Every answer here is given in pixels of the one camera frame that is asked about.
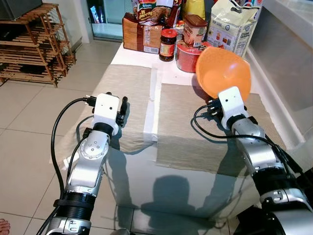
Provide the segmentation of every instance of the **yellow package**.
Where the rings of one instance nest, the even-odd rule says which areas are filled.
[[[198,15],[205,20],[204,0],[183,0],[183,18]]]

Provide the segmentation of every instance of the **glass jar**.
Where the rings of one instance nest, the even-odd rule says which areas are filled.
[[[174,59],[176,36],[177,32],[174,29],[167,28],[161,31],[160,60],[168,62]]]

